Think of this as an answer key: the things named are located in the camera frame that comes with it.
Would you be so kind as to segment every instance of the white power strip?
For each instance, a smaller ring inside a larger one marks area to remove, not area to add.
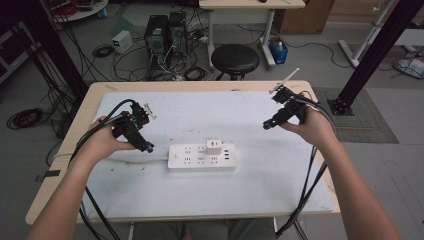
[[[172,171],[234,171],[236,148],[220,140],[206,144],[174,144],[169,148],[168,168]]]

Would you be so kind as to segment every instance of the table leg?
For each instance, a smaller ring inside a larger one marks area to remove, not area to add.
[[[274,13],[275,13],[275,9],[269,10],[264,37],[261,38],[261,47],[265,54],[268,70],[276,66],[274,58],[272,57],[271,51],[269,50],[269,47],[268,47],[269,35],[271,33],[272,20],[274,19]]]
[[[213,12],[212,10],[208,11],[208,17],[209,17],[208,58],[209,58],[210,69],[215,69],[215,67],[213,66],[212,61],[211,61],[212,53],[215,50],[214,43],[213,43],[213,16],[212,16],[213,13],[212,12]]]

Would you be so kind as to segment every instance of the floor mat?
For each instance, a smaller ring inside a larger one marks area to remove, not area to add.
[[[336,99],[342,88],[313,88],[313,90],[321,105],[330,113],[341,142],[399,143],[366,89],[362,89],[352,104],[354,116],[331,114],[327,99]]]

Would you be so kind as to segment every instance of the floor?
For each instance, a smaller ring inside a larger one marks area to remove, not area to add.
[[[92,16],[72,23],[75,35],[83,52],[91,59],[91,51],[100,44],[110,43],[110,39],[120,30],[128,29],[133,34],[143,35],[146,15],[167,12],[170,5],[129,4],[125,7],[108,7],[109,17],[99,20]],[[250,29],[263,29],[263,25],[247,25]],[[283,36],[287,43],[301,46],[307,43],[325,44],[334,51],[334,61],[342,66],[349,62],[337,45],[339,39],[346,40],[353,48],[367,33],[365,24],[328,23],[319,35]],[[75,64],[80,66],[75,46],[64,32],[59,32]],[[258,37],[257,32],[241,29],[236,25],[216,27],[216,43],[249,43]],[[196,51],[198,64],[207,69],[206,50],[201,46]],[[405,51],[395,46],[380,65],[381,69],[390,69],[391,63],[401,59]],[[308,45],[302,48],[289,48],[287,62],[267,70],[263,56],[261,65],[246,76],[249,80],[284,79],[295,68],[301,70],[293,79],[307,80],[313,87],[343,87],[353,73],[353,68],[341,68],[331,61],[331,51],[320,45]],[[106,77],[110,77],[111,58],[98,59],[94,65]],[[134,52],[120,64],[127,69],[135,69],[146,63],[146,53]],[[399,140],[399,144],[343,143],[349,156],[383,206],[392,216],[405,239],[424,238],[424,81],[409,76],[393,77],[394,70],[376,70],[365,88],[380,110],[386,122]],[[106,81],[98,73],[85,76],[87,83]],[[22,239],[29,229],[25,216],[41,186],[37,175],[43,175],[48,166],[46,156],[59,141],[49,124],[24,130],[6,128],[7,119],[13,114],[40,107],[48,110],[50,103],[44,99],[48,87],[32,64],[27,61],[18,71],[0,85],[0,232],[2,239]],[[278,225],[284,223],[278,219]],[[327,216],[301,216],[301,225],[310,239],[346,239],[343,223],[339,214]],[[121,238],[128,237],[129,224],[113,224]],[[85,226],[77,226],[75,239],[90,239],[91,234]],[[282,239],[300,239],[294,229],[289,229]]]

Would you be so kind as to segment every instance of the forearm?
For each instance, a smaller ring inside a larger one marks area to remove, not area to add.
[[[34,222],[27,239],[72,239],[92,166],[76,158]]]
[[[395,225],[338,141],[320,149],[330,170],[349,239],[401,239]]]

